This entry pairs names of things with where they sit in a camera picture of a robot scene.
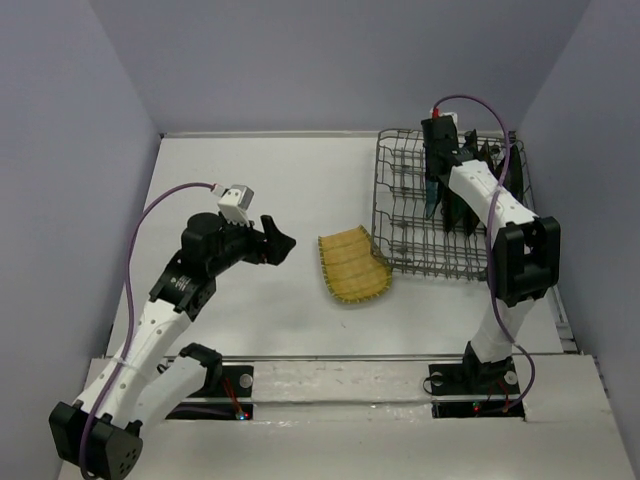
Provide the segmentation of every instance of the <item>red wire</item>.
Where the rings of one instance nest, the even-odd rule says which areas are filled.
[[[229,380],[229,377],[225,377],[225,379],[222,381],[222,386],[224,387],[224,391],[227,393],[229,399],[231,399],[231,404],[233,405],[236,413],[244,413],[242,411],[242,406],[240,405],[240,402],[238,402],[238,399],[236,397],[236,392],[233,391],[233,386],[231,385],[231,380]]]
[[[507,387],[504,386],[504,383],[502,383],[502,380],[498,380],[498,386],[502,389],[502,391],[504,392],[504,396],[506,398],[504,408],[502,409],[502,411],[506,413],[509,411],[509,390],[507,390]]]

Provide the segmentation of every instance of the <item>dish rack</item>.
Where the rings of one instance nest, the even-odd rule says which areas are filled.
[[[504,156],[502,136],[478,135],[487,140],[497,163]],[[524,145],[515,140],[522,159],[524,205],[533,207]],[[422,131],[388,129],[378,134],[373,193],[373,254],[401,273],[481,281],[486,279],[485,227],[467,236],[459,222],[444,230],[442,205],[429,215]]]

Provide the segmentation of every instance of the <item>cable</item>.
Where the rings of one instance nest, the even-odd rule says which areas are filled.
[[[487,405],[489,403],[489,400],[491,400],[492,396],[493,396],[493,387],[489,387],[489,392],[487,393],[487,399],[484,402],[482,402],[482,405],[480,405],[480,407]]]
[[[131,349],[131,344],[133,343],[133,336],[135,332],[135,312],[133,307],[133,291],[131,288],[131,257],[133,255],[133,247],[135,246],[136,239],[138,238],[138,231],[140,230],[140,225],[142,225],[142,222],[147,217],[147,215],[149,215],[149,213],[151,213],[151,211],[165,198],[173,195],[176,192],[179,192],[180,190],[185,190],[187,188],[195,188],[195,187],[208,188],[209,190],[213,190],[216,187],[216,184],[192,182],[192,183],[184,183],[182,185],[178,185],[177,187],[173,187],[172,189],[166,191],[165,193],[160,195],[158,198],[156,198],[153,202],[149,204],[147,208],[143,210],[142,215],[138,220],[138,223],[133,229],[133,234],[131,235],[131,240],[129,241],[129,250],[127,253],[127,263],[125,267],[125,276],[124,276],[124,287],[125,287],[125,292],[127,296],[127,310],[129,311],[129,326],[127,328],[127,336],[125,337],[124,345],[122,347],[122,353],[120,354],[120,358],[122,358],[124,361],[126,361],[127,355],[129,354],[129,350]],[[89,472],[87,471],[87,443],[89,440],[89,432],[96,418],[96,413],[102,406],[102,403],[104,402],[104,399],[109,393],[109,390],[111,390],[111,387],[115,383],[116,378],[118,378],[118,375],[122,370],[122,366],[123,366],[123,362],[116,363],[116,366],[114,367],[113,372],[111,372],[111,375],[109,375],[109,378],[104,384],[104,387],[102,387],[102,390],[98,394],[96,401],[94,402],[93,407],[91,408],[91,411],[87,416],[87,421],[84,424],[84,428],[82,430],[82,436],[80,437],[80,451],[78,455],[79,456],[78,463],[80,464],[80,473],[82,474],[82,478],[84,478],[85,480],[95,480],[98,478],[96,476],[90,475]]]
[[[493,308],[493,314],[495,315],[496,321],[498,322],[498,325],[500,326],[500,329],[502,330],[502,333],[504,334],[504,336],[507,338],[507,340],[509,340],[511,345],[513,345],[518,350],[520,350],[520,352],[527,358],[527,361],[529,362],[529,365],[531,367],[531,378],[529,379],[529,383],[527,384],[523,392],[520,394],[520,396],[510,404],[509,408],[513,408],[516,405],[522,403],[522,400],[524,400],[524,398],[531,391],[531,388],[533,387],[533,383],[536,380],[536,364],[533,361],[533,357],[520,344],[516,342],[516,339],[513,338],[513,335],[511,335],[511,332],[509,332],[509,329],[504,324],[504,321],[500,316],[500,311],[498,310],[498,298],[496,297],[496,279],[495,279],[495,271],[494,271],[494,264],[493,264],[493,249],[491,246],[491,232],[493,227],[493,219],[496,214],[496,204],[498,203],[498,197],[500,196],[500,187],[502,187],[502,185],[504,184],[504,180],[507,176],[507,172],[509,171],[509,162],[511,161],[511,148],[510,148],[511,146],[509,145],[509,131],[507,130],[507,127],[502,121],[502,118],[500,117],[500,115],[498,115],[498,113],[487,102],[485,102],[484,100],[478,97],[474,97],[473,95],[466,95],[463,93],[455,94],[455,95],[447,95],[446,97],[441,98],[435,103],[435,105],[433,106],[433,111],[435,112],[441,103],[446,102],[447,100],[452,100],[456,98],[471,100],[472,102],[478,103],[483,107],[485,107],[487,110],[489,110],[493,114],[495,119],[498,121],[498,123],[500,124],[500,128],[502,129],[502,134],[504,136],[504,141],[505,141],[506,148],[504,153],[504,166],[502,168],[502,173],[500,174],[500,178],[498,179],[498,187],[496,188],[496,191],[493,194],[493,198],[491,199],[491,206],[489,207],[489,218],[487,219],[487,234],[485,238],[485,246],[487,249],[487,269],[488,269],[487,276],[489,280],[489,291],[491,292],[491,306]]]
[[[502,411],[504,413],[507,413],[510,408],[509,407],[509,390],[507,390],[507,387],[504,386],[504,383],[502,383],[502,380],[498,380],[498,386],[504,392],[504,398],[505,398],[504,407],[502,407]]]
[[[227,396],[231,400],[231,405],[233,406],[233,409],[235,410],[236,415],[241,416],[243,418],[247,418],[248,415],[246,414],[246,412],[242,410],[242,405],[240,405],[240,402],[238,402],[238,398],[236,397],[236,392],[233,390],[233,385],[231,385],[231,380],[229,380],[229,377],[224,377],[224,380],[222,381],[222,386],[224,387],[224,391],[227,393]]]

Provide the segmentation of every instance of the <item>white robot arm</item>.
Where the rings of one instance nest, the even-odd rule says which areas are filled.
[[[239,261],[279,265],[296,244],[267,215],[261,217],[264,232],[254,229],[247,217],[253,197],[248,187],[234,185],[220,193],[220,213],[199,213],[187,222],[181,249],[152,288],[130,341],[73,405],[59,402],[51,412],[49,424],[63,460],[100,478],[125,478],[145,433],[183,399],[220,379],[221,355],[197,344],[183,348],[162,375],[154,378],[154,373],[215,293],[219,274]]]
[[[533,302],[558,281],[560,225],[553,217],[539,218],[500,186],[487,163],[458,144],[451,116],[436,114],[423,120],[422,127],[427,175],[460,196],[484,225],[493,217],[487,260],[493,267],[495,304],[504,326],[503,330],[497,322],[492,302],[467,345],[462,364],[437,367],[440,375],[446,375],[432,382],[432,391],[450,391],[446,385],[439,389],[449,382],[455,384],[456,394],[486,393],[513,368],[512,340]]]

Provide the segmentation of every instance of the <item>gray wall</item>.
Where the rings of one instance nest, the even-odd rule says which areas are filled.
[[[601,361],[637,474],[639,26],[637,0],[593,0],[521,129],[536,207],[562,224],[560,291],[571,325]]]
[[[158,137],[85,0],[3,2],[0,66],[0,478],[46,480],[47,418],[104,347]]]
[[[91,0],[162,131],[516,127],[588,0]],[[465,125],[495,128],[453,105]]]

